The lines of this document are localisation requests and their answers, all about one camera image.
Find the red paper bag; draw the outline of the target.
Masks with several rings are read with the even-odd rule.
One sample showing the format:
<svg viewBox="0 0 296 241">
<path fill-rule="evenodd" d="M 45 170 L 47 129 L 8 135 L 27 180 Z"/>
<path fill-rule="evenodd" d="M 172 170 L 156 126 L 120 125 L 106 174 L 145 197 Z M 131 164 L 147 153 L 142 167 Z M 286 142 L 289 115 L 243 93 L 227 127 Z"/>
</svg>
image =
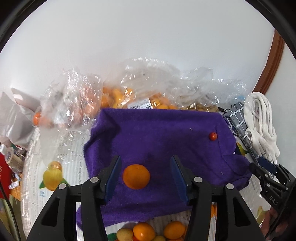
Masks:
<svg viewBox="0 0 296 241">
<path fill-rule="evenodd" d="M 11 184 L 12 170 L 9 168 L 7 163 L 4 160 L 4 156 L 0 154 L 0 181 L 3 188 L 3 191 L 6 197 L 9 198 L 10 189 L 9 185 Z"/>
</svg>

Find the yellow-green small fruit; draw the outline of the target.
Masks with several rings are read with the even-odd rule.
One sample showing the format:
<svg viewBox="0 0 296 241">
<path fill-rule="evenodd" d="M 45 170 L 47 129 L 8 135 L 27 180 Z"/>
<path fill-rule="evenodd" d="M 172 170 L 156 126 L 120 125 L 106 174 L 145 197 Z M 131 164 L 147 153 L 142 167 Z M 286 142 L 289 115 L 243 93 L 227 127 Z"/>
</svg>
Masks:
<svg viewBox="0 0 296 241">
<path fill-rule="evenodd" d="M 118 241 L 132 241 L 133 231 L 129 228 L 121 228 L 117 231 L 116 237 Z"/>
<path fill-rule="evenodd" d="M 166 238 L 161 235 L 157 235 L 152 241 L 166 241 Z"/>
</svg>

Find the white striped towel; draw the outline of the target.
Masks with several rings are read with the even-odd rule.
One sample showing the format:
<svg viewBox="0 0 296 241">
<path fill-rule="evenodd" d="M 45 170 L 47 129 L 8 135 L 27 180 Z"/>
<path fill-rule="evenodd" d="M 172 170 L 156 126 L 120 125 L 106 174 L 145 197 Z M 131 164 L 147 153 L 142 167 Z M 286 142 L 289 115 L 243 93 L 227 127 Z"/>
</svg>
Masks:
<svg viewBox="0 0 296 241">
<path fill-rule="evenodd" d="M 276 164 L 280 150 L 276 145 L 277 135 L 269 100 L 264 94 L 253 92 L 245 99 L 243 113 L 247 125 L 245 133 L 251 147 L 260 157 Z"/>
</svg>

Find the plastic bottle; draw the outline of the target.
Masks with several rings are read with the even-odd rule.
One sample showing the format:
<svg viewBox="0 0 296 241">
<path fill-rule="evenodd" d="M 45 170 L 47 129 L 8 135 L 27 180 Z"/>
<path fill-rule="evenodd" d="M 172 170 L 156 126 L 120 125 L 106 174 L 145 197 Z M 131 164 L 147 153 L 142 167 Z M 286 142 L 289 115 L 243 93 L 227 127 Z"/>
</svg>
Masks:
<svg viewBox="0 0 296 241">
<path fill-rule="evenodd" d="M 22 173 L 24 161 L 16 155 L 13 147 L 7 147 L 1 144 L 1 154 L 4 155 L 4 160 L 14 173 Z"/>
</svg>

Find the small red fruit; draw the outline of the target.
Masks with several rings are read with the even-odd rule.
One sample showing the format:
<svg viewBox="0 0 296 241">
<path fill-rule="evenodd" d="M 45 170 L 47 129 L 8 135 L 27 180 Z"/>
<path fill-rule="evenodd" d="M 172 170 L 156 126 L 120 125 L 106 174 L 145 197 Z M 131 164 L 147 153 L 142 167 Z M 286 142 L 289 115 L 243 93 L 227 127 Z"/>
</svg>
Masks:
<svg viewBox="0 0 296 241">
<path fill-rule="evenodd" d="M 217 140 L 217 133 L 216 132 L 211 132 L 210 134 L 209 134 L 209 139 L 211 140 L 211 141 L 215 141 L 215 140 Z"/>
</svg>

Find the white plastic bag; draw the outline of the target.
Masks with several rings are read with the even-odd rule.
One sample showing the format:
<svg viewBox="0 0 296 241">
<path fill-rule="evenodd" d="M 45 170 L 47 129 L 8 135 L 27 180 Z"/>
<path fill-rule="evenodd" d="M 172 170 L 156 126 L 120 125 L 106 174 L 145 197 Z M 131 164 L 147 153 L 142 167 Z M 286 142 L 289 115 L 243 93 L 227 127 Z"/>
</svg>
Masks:
<svg viewBox="0 0 296 241">
<path fill-rule="evenodd" d="M 33 117 L 40 101 L 12 88 L 14 99 L 1 91 L 1 142 L 28 147 L 34 133 Z"/>
</svg>

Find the large orange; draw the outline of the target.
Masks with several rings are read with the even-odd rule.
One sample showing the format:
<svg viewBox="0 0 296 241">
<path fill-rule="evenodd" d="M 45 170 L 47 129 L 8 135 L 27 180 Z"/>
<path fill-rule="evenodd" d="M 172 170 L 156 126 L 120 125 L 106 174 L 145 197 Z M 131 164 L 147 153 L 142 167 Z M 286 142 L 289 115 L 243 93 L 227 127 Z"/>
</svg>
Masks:
<svg viewBox="0 0 296 241">
<path fill-rule="evenodd" d="M 148 185 L 150 178 L 151 175 L 149 170 L 140 164 L 127 166 L 122 174 L 124 184 L 133 190 L 145 188 Z"/>
<path fill-rule="evenodd" d="M 146 222 L 139 222 L 133 227 L 133 234 L 139 241 L 151 241 L 156 237 L 154 228 Z"/>
</svg>

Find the grey checked cloth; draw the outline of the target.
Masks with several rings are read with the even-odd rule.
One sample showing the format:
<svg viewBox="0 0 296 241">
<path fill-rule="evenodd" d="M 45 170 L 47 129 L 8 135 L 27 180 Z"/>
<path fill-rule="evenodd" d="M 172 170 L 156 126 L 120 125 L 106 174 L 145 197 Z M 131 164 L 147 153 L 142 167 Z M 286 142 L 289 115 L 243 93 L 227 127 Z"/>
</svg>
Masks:
<svg viewBox="0 0 296 241">
<path fill-rule="evenodd" d="M 247 124 L 244 119 L 243 113 L 244 104 L 242 102 L 238 102 L 234 104 L 234 106 L 230 109 L 227 109 L 224 113 L 224 118 L 230 125 L 231 130 L 236 134 L 236 136 L 241 140 L 242 145 L 248 151 L 248 154 L 252 158 L 252 161 L 259 166 L 258 158 L 256 150 L 252 147 L 252 144 L 249 138 L 246 135 Z"/>
</svg>

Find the clear bag of oranges left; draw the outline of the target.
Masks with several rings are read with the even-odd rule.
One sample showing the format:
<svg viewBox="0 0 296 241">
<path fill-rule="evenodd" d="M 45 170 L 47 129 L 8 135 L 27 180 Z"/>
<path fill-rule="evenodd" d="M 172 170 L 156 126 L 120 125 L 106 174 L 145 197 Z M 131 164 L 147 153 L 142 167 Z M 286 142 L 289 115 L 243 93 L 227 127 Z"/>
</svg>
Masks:
<svg viewBox="0 0 296 241">
<path fill-rule="evenodd" d="M 70 69 L 43 92 L 32 122 L 45 128 L 84 128 L 98 115 L 102 96 L 100 76 Z"/>
</svg>

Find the brown door frame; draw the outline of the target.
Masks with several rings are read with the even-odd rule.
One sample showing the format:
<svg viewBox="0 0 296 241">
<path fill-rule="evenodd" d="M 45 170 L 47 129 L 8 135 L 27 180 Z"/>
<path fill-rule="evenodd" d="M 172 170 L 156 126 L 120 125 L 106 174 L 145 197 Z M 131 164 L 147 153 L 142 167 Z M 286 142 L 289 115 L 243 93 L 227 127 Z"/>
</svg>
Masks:
<svg viewBox="0 0 296 241">
<path fill-rule="evenodd" d="M 262 94 L 267 93 L 267 90 L 272 84 L 280 65 L 284 47 L 284 39 L 281 37 L 277 30 L 274 30 L 273 41 L 269 50 L 265 67 L 262 70 L 262 73 L 257 84 L 255 85 L 253 92 L 260 92 Z"/>
</svg>

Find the fruit print tablecloth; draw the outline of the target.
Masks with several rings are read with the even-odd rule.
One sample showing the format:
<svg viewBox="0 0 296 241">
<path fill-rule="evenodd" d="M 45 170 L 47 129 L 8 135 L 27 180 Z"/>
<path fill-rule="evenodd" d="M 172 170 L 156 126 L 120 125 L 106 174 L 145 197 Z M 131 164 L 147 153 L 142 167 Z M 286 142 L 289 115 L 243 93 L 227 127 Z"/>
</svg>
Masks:
<svg viewBox="0 0 296 241">
<path fill-rule="evenodd" d="M 42 208 L 52 195 L 57 181 L 70 186 L 82 184 L 88 178 L 83 154 L 89 140 L 90 129 L 58 130 L 35 127 L 31 138 L 21 185 L 21 213 L 23 231 L 28 237 Z M 240 191 L 252 214 L 262 224 L 270 205 L 260 195 L 259 181 L 252 176 L 249 185 Z M 155 217 L 147 222 L 157 235 L 163 235 L 164 227 L 171 221 L 188 225 L 190 211 Z"/>
</svg>

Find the small orange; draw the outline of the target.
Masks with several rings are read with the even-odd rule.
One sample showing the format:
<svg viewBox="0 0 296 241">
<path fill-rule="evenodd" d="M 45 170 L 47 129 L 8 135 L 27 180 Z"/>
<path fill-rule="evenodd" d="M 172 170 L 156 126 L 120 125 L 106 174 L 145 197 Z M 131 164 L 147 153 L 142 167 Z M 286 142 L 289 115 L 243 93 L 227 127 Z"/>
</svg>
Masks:
<svg viewBox="0 0 296 241">
<path fill-rule="evenodd" d="M 217 204 L 212 203 L 211 205 L 211 217 L 217 216 Z"/>
<path fill-rule="evenodd" d="M 163 234 L 168 240 L 179 240 L 182 239 L 185 230 L 186 228 L 181 222 L 172 221 L 165 226 Z"/>
</svg>

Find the purple towel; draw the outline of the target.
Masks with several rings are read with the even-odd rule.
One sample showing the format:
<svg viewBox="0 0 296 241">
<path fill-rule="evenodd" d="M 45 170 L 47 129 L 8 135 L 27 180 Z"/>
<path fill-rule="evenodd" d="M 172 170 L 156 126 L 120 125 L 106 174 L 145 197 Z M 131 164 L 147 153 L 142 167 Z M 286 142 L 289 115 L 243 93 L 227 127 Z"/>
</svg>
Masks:
<svg viewBox="0 0 296 241">
<path fill-rule="evenodd" d="M 217 133 L 211 141 L 209 134 Z M 179 213 L 188 206 L 179 197 L 170 168 L 177 155 L 184 167 L 207 182 L 245 188 L 251 177 L 249 161 L 234 153 L 236 140 L 219 113 L 175 109 L 103 109 L 84 146 L 90 177 L 119 155 L 122 167 L 140 164 L 150 172 L 148 185 L 128 188 L 118 179 L 112 199 L 102 207 L 105 226 L 147 221 Z"/>
</svg>

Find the clear bag of kumquats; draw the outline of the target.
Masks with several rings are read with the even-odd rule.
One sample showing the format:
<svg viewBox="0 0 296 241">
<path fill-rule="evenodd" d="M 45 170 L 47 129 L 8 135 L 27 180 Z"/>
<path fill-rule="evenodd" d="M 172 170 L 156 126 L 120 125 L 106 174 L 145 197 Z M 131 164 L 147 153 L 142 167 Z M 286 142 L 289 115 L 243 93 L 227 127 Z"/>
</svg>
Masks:
<svg viewBox="0 0 296 241">
<path fill-rule="evenodd" d="M 152 58 L 127 59 L 103 84 L 103 108 L 180 109 L 217 113 L 249 94 L 239 79 L 215 79 L 210 68 L 179 70 Z"/>
</svg>

